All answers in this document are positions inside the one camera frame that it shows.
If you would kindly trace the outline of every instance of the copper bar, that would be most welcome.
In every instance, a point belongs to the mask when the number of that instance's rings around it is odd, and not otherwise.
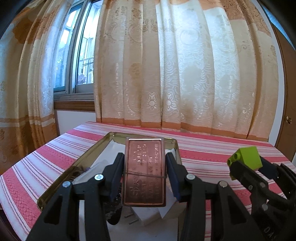
[[[122,202],[133,207],[165,206],[163,138],[127,138]]]

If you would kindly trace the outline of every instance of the beige curtain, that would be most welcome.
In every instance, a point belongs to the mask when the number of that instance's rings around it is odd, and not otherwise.
[[[98,122],[268,140],[278,95],[271,34],[249,0],[104,0]]]
[[[57,136],[52,60],[70,6],[33,1],[0,40],[0,174]]]

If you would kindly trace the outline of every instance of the lime green lego brick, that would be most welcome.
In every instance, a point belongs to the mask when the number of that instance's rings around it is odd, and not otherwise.
[[[240,161],[252,170],[258,170],[262,167],[262,162],[255,146],[243,147],[238,149],[228,160],[227,165],[230,167],[235,161]]]

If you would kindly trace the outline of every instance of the striped bedspread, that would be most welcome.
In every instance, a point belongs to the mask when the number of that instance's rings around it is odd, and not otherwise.
[[[26,239],[40,215],[37,199],[64,170],[111,131],[176,139],[189,173],[211,183],[227,181],[248,210],[251,209],[250,193],[237,180],[231,181],[226,164],[237,149],[255,145],[260,155],[270,162],[285,163],[296,171],[293,164],[267,142],[87,122],[40,147],[0,176],[0,202],[21,240]],[[283,195],[273,180],[268,182],[272,191]],[[208,202],[205,240],[210,240],[210,219]]]

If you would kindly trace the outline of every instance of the rubber band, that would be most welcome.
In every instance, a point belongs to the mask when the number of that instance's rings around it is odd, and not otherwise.
[[[166,176],[157,176],[157,175],[151,175],[151,174],[144,174],[144,173],[141,173],[141,172],[128,171],[128,172],[123,172],[123,173],[124,174],[137,175],[137,176],[143,176],[143,177],[157,177],[157,178],[166,179]]]

